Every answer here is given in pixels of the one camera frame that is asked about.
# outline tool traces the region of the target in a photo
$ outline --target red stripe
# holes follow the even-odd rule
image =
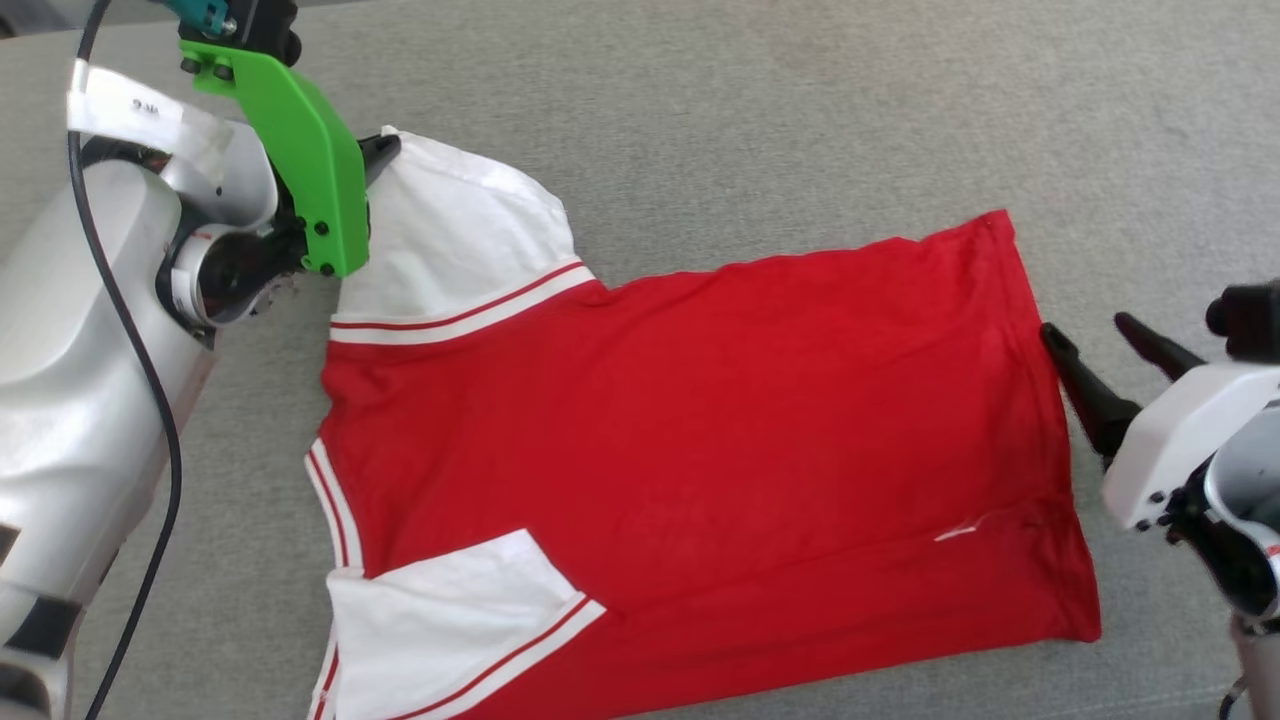
[[[558,269],[558,270],[556,270],[553,273],[545,274],[541,278],[539,278],[539,279],[536,279],[536,281],[526,284],[525,287],[517,290],[516,292],[512,292],[509,295],[504,295],[504,296],[499,297],[498,300],[494,300],[493,302],[486,302],[486,304],[484,304],[484,305],[481,305],[481,306],[479,306],[479,307],[476,307],[474,310],[467,310],[466,313],[462,313],[461,315],[454,315],[454,316],[448,318],[445,320],[433,320],[430,323],[412,323],[412,324],[403,324],[403,325],[401,325],[401,324],[392,324],[392,323],[330,323],[329,325],[334,327],[334,328],[344,329],[344,331],[425,331],[425,329],[430,329],[430,328],[439,328],[439,327],[443,327],[443,325],[451,325],[453,323],[457,323],[458,320],[465,320],[465,319],[467,319],[467,318],[470,318],[472,315],[477,315],[480,313],[484,313],[485,310],[492,310],[492,309],[497,307],[498,305],[502,305],[503,302],[508,302],[511,300],[515,300],[515,299],[520,297],[521,295],[525,295],[526,292],[536,288],[538,286],[545,284],[545,283],[550,282],[553,278],[563,275],[564,273],[567,273],[570,270],[573,270],[573,269],[577,269],[577,268],[581,268],[581,266],[582,266],[582,263],[573,263],[572,265],[564,265],[563,268],[561,268],[561,269]]]
[[[320,688],[320,696],[321,696],[320,705],[316,705],[316,714],[315,717],[312,717],[311,720],[320,720],[320,716],[324,715],[324,706],[326,702],[329,702],[328,697],[329,688],[333,687],[333,679],[337,674],[338,674],[338,646],[333,646],[333,662],[329,664],[329,676],[324,679],[324,687]]]
[[[316,451],[311,450],[307,452],[307,457],[311,460],[311,466],[315,469],[316,477],[320,478],[320,487],[329,501],[329,510],[333,511],[333,524],[338,528],[338,547],[342,548],[342,566],[346,568],[349,565],[347,560],[347,533],[342,532],[342,515],[338,512],[338,503],[333,501],[333,492],[329,491],[329,480],[320,471],[320,461],[316,460]]]
[[[489,675],[493,675],[499,669],[502,669],[503,665],[506,665],[506,664],[511,662],[512,660],[515,660],[520,653],[522,653],[526,650],[534,647],[535,644],[545,641],[548,637],[550,637],[552,633],[554,633],[556,630],[561,629],[564,625],[564,623],[568,623],[571,618],[573,618],[575,615],[577,615],[579,610],[582,610],[584,607],[586,607],[586,603],[590,602],[590,601],[591,601],[590,598],[584,597],[581,602],[579,602],[577,605],[573,606],[573,610],[570,610],[568,614],[564,615],[563,618],[561,618],[558,623],[556,623],[554,625],[550,626],[550,629],[548,629],[545,633],[538,635],[536,638],[529,641],[527,643],[517,647],[507,657],[503,657],[502,660],[499,660],[494,665],[490,665],[488,670],[485,670],[484,673],[480,673],[479,675],[476,675],[476,678],[474,680],[471,680],[470,683],[467,683],[466,685],[463,685],[461,691],[451,694],[449,697],[447,697],[447,698],[444,698],[444,700],[442,700],[439,702],[434,702],[431,705],[428,705],[426,707],[424,707],[421,710],[415,710],[413,712],[408,712],[406,715],[397,715],[396,717],[390,717],[389,720],[408,720],[410,717],[417,717],[420,715],[425,715],[425,714],[428,714],[428,712],[430,712],[433,710],[436,710],[439,707],[443,707],[443,706],[445,706],[445,705],[448,705],[448,703],[458,700],[460,697],[462,697],[466,693],[471,692],[471,689],[475,688],[476,685],[479,685],[485,678],[488,678]]]

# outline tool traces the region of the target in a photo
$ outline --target white tag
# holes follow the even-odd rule
[[[120,73],[76,61],[67,129],[155,147],[221,184],[230,124]]]

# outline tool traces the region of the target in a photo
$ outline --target white sleeve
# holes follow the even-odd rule
[[[393,133],[399,155],[369,190],[370,259],[343,281],[335,327],[447,324],[566,269],[579,282],[591,279],[573,252],[564,206],[536,181],[497,160],[383,129]]]

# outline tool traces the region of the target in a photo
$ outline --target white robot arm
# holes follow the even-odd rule
[[[1174,384],[1148,407],[1117,397],[1052,324],[1042,338],[1094,451],[1102,497],[1124,527],[1190,546],[1231,609],[1256,720],[1280,720],[1280,287],[1228,288],[1208,325],[1229,363],[1203,360],[1129,314],[1116,327]]]

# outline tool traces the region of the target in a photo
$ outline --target red shirt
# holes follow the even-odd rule
[[[360,646],[366,669],[326,662],[315,716],[337,694],[338,717],[611,717],[1098,637],[1057,382],[1005,213],[611,290],[531,179],[404,143],[371,192],[375,263],[343,290],[308,462],[351,566],[330,588],[360,588],[335,594],[337,655]],[[458,273],[474,291],[438,290]],[[453,591],[431,588],[520,573],[463,557],[495,538],[556,589],[442,610]],[[456,566],[430,568],[442,557]],[[384,575],[436,579],[396,605]],[[534,620],[507,637],[479,606]],[[420,614],[445,629],[412,629]],[[462,647],[438,634],[471,621],[490,639],[462,643],[485,644],[466,670],[439,657],[448,676],[387,680],[385,659],[431,665]]]

